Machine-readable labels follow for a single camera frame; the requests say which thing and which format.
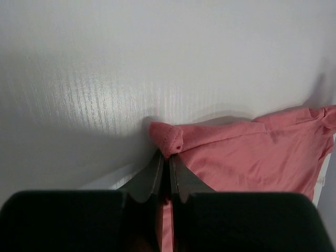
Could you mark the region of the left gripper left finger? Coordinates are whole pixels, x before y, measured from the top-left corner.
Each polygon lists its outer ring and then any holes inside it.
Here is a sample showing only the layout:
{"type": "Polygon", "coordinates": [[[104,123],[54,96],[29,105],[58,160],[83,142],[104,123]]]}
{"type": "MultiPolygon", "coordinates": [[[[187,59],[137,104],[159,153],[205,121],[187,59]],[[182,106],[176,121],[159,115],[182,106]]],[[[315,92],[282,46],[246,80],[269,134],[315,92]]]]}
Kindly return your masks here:
{"type": "Polygon", "coordinates": [[[164,157],[117,190],[21,191],[1,208],[1,251],[160,251],[164,157]]]}

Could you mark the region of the red t shirt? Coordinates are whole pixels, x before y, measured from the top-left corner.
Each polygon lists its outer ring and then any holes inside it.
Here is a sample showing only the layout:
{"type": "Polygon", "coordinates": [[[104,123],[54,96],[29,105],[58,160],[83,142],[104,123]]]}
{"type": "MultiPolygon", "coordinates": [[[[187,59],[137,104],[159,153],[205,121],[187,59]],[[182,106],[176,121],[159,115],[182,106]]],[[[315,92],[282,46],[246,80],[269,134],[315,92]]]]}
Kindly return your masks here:
{"type": "Polygon", "coordinates": [[[335,106],[297,108],[223,126],[152,122],[149,136],[165,158],[186,166],[217,191],[296,192],[313,198],[332,152],[335,106]]]}

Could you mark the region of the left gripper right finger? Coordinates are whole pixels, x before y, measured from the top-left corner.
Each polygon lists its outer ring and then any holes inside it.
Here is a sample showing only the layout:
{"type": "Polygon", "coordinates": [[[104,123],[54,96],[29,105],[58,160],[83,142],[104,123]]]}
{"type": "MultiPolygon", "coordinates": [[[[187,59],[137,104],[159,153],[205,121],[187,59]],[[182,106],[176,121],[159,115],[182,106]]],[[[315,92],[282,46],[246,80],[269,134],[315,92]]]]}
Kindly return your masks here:
{"type": "Polygon", "coordinates": [[[296,193],[216,192],[169,159],[174,251],[329,251],[316,207],[296,193]]]}

